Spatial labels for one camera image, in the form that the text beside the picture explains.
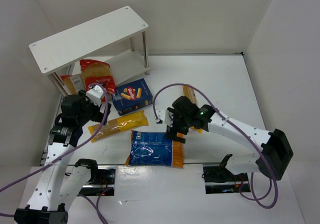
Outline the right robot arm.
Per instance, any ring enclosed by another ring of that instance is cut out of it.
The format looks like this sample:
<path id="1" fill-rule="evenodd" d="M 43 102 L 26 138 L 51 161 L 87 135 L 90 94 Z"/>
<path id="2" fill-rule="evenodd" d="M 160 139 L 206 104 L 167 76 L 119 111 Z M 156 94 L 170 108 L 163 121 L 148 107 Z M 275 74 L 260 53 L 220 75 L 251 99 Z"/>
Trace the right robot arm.
<path id="1" fill-rule="evenodd" d="M 198 107 L 187 97 L 179 97 L 165 111 L 157 111 L 161 121 L 167 125 L 166 137 L 170 140 L 185 143 L 183 137 L 189 128 L 202 129 L 208 133 L 226 137 L 247 149 L 252 154 L 226 155 L 220 168 L 233 175 L 260 172 L 273 180 L 281 180 L 294 153 L 282 130 L 259 129 L 214 110 L 210 105 Z"/>

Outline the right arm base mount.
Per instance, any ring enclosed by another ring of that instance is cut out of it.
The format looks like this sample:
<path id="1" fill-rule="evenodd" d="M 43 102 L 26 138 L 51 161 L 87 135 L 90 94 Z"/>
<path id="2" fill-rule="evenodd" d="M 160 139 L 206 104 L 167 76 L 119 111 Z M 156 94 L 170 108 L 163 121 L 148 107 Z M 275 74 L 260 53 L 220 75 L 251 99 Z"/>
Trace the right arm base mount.
<path id="1" fill-rule="evenodd" d="M 247 173 L 233 175 L 227 170 L 220 169 L 218 165 L 204 165 L 201 177 L 204 179 L 207 195 L 251 192 Z"/>

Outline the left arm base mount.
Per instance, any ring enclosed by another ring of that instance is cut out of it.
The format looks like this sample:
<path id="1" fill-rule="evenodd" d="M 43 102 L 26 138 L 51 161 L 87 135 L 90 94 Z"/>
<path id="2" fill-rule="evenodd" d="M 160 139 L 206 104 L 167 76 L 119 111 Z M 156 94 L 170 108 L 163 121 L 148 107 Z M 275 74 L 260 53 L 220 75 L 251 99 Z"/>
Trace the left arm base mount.
<path id="1" fill-rule="evenodd" d="M 97 197 L 108 189 L 103 196 L 113 196 L 115 192 L 116 166 L 98 165 L 97 177 L 87 181 L 79 191 L 87 197 Z"/>

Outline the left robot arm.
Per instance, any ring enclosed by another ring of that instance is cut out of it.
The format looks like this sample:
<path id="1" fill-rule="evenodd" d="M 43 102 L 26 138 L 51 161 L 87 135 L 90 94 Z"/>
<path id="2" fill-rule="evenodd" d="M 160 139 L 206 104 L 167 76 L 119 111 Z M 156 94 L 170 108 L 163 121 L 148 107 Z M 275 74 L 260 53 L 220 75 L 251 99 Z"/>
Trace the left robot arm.
<path id="1" fill-rule="evenodd" d="M 26 206 L 14 213 L 17 224 L 68 222 L 68 210 L 83 185 L 95 178 L 98 165 L 93 159 L 80 159 L 68 178 L 65 172 L 73 153 L 82 146 L 79 139 L 84 125 L 89 121 L 101 126 L 106 124 L 111 108 L 106 103 L 101 112 L 102 101 L 106 98 L 107 92 L 100 85 L 63 98 L 61 113 L 49 133 L 45 164 L 38 170 L 38 183 Z"/>

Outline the blue and orange pasta bag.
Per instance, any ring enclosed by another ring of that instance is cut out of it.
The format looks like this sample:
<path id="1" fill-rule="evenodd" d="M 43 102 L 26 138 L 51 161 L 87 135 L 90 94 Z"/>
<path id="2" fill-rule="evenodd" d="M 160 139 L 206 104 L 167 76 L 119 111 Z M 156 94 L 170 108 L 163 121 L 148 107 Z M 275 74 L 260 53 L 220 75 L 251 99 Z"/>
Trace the blue and orange pasta bag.
<path id="1" fill-rule="evenodd" d="M 166 166 L 182 169 L 184 144 L 166 138 L 164 132 L 131 132 L 127 166 Z"/>

